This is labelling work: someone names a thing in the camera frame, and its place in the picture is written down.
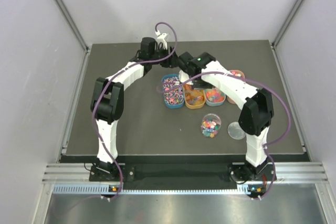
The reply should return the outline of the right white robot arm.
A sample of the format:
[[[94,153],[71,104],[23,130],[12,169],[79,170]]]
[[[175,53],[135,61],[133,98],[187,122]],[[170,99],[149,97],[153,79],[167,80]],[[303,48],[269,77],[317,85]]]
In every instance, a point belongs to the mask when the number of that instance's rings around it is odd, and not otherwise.
[[[274,115],[271,93],[265,88],[249,85],[246,80],[235,77],[215,57],[204,52],[192,57],[188,52],[178,57],[181,82],[200,80],[208,83],[230,97],[241,110],[238,119],[240,128],[246,133],[247,152],[245,174],[252,180],[264,174],[267,155],[264,145]]]

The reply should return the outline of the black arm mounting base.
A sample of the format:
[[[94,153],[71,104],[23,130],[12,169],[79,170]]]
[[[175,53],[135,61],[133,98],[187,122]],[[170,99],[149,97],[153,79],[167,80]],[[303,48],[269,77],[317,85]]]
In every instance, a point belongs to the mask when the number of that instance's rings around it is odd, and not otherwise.
[[[209,178],[220,182],[267,181],[270,182],[274,169],[271,164],[261,171],[254,172],[244,163],[176,163],[176,164],[115,164],[107,167],[93,164],[89,180],[91,182],[117,182],[122,172],[126,183],[139,182],[144,179],[180,179],[180,178]]]

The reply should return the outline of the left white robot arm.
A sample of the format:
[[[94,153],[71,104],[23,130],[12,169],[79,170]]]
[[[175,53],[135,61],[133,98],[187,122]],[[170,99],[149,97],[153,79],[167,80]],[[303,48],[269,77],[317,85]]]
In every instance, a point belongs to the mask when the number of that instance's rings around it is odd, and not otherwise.
[[[140,49],[135,56],[107,78],[98,78],[91,99],[91,120],[98,137],[99,150],[96,166],[107,180],[114,180],[121,171],[116,137],[117,125],[124,110],[124,91],[144,77],[153,65],[164,68],[177,67],[176,47],[169,47],[163,38],[142,38]]]

